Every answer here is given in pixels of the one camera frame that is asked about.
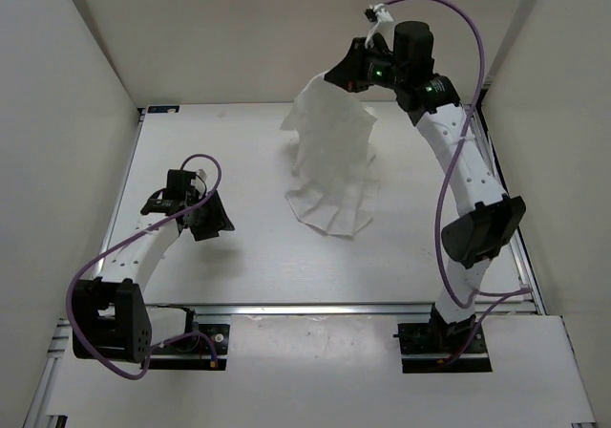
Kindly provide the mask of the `white pleated skirt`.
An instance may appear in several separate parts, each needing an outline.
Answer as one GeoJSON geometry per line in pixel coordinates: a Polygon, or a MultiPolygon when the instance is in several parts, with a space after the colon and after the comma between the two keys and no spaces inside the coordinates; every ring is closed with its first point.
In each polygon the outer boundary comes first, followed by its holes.
{"type": "Polygon", "coordinates": [[[369,138],[376,121],[354,94],[322,74],[296,96],[280,129],[298,135],[284,197],[299,222],[352,238],[372,221],[379,181],[369,138]]]}

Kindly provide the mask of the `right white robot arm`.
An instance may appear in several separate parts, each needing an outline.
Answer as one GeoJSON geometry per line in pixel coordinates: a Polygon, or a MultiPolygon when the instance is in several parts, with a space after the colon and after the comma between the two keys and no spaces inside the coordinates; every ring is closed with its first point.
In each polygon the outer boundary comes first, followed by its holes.
{"type": "Polygon", "coordinates": [[[470,129],[451,81],[434,70],[433,34],[428,24],[406,21],[394,28],[389,46],[380,33],[356,37],[347,55],[324,76],[349,93],[371,86],[391,89],[398,106],[432,149],[451,191],[457,217],[435,227],[435,253],[444,288],[432,307],[429,339],[439,351],[458,345],[474,322],[474,299],[491,262],[512,239],[525,214],[494,177],[470,129]]]}

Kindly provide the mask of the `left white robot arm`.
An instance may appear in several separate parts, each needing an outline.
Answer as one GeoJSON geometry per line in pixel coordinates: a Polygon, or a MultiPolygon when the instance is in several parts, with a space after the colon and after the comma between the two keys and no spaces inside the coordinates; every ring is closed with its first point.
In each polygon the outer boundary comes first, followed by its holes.
{"type": "Polygon", "coordinates": [[[171,169],[166,184],[140,209],[134,233],[102,254],[104,268],[87,279],[78,273],[66,295],[74,355],[95,359],[124,378],[135,380],[119,363],[147,370],[162,348],[178,353],[203,349],[213,356],[192,310],[176,305],[150,307],[144,291],[167,250],[183,232],[202,242],[234,230],[216,185],[203,170],[171,169]]]}

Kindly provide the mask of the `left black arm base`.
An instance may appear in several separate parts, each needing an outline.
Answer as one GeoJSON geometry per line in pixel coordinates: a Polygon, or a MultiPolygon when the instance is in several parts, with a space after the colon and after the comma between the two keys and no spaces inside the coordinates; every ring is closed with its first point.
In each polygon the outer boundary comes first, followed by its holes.
{"type": "Polygon", "coordinates": [[[150,370],[226,370],[230,342],[228,323],[208,322],[194,309],[170,305],[147,309],[153,327],[150,370]]]}

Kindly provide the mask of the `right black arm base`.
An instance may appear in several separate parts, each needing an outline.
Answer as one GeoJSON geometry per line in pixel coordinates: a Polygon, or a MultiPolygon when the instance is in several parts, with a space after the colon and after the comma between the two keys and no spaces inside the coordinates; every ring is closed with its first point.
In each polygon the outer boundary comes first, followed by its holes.
{"type": "Polygon", "coordinates": [[[425,323],[399,323],[393,335],[399,342],[402,373],[473,374],[493,370],[484,332],[478,329],[468,341],[469,332],[457,337],[440,339],[425,323]]]}

